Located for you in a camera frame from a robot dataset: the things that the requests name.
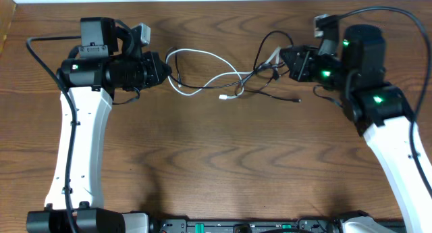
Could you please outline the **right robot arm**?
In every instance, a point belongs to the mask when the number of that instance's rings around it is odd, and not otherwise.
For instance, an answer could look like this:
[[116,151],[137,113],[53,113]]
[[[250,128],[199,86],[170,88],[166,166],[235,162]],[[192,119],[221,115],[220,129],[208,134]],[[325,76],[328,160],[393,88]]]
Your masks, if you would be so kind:
[[347,27],[337,16],[315,18],[318,47],[289,46],[279,52],[289,77],[337,91],[337,105],[356,126],[385,172],[407,232],[431,231],[431,162],[416,116],[403,92],[385,81],[385,39],[372,25]]

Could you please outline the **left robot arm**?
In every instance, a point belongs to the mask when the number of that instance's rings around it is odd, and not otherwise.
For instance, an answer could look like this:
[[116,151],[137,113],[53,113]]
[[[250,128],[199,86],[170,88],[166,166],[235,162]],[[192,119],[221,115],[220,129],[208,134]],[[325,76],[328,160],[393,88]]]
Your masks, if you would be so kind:
[[105,129],[115,91],[139,95],[171,74],[158,53],[142,48],[151,40],[145,24],[129,27],[113,18],[82,18],[80,44],[49,75],[61,96],[61,134],[54,177],[41,211],[31,211],[29,232],[158,232],[139,211],[104,207],[101,168]]

